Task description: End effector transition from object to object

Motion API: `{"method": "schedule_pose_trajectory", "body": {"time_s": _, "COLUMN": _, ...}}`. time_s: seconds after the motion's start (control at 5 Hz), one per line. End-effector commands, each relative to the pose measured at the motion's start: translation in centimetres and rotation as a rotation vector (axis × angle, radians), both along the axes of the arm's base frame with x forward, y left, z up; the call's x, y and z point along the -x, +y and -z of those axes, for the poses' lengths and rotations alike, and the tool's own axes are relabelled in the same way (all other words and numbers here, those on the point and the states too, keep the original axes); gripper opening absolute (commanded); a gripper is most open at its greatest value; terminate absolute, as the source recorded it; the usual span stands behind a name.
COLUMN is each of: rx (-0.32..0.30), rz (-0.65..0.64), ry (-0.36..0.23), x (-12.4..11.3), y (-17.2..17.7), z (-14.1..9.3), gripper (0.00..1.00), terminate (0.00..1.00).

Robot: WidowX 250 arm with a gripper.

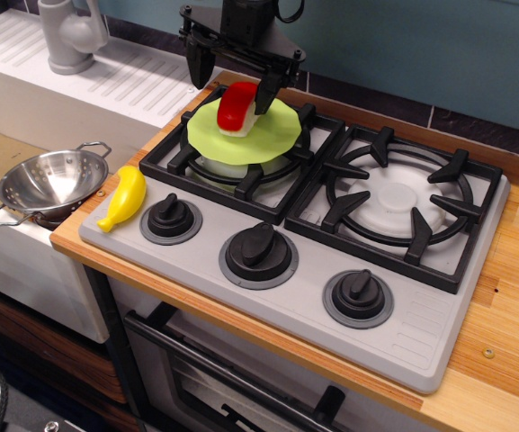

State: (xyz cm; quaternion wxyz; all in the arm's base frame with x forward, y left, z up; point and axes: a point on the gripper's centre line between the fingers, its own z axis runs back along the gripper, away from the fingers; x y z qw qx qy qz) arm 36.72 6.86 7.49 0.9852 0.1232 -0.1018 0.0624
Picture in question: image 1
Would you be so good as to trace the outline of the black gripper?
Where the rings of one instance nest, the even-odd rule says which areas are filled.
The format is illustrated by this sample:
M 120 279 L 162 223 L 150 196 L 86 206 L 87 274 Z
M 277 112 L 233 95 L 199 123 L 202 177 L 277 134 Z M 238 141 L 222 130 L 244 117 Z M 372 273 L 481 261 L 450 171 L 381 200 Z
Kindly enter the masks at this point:
M 278 1 L 224 1 L 220 7 L 184 4 L 180 40 L 192 84 L 203 89 L 210 80 L 216 58 L 222 57 L 262 76 L 255 93 L 255 115 L 264 115 L 285 85 L 298 80 L 305 51 L 291 41 L 279 23 L 299 20 L 305 3 L 287 15 Z

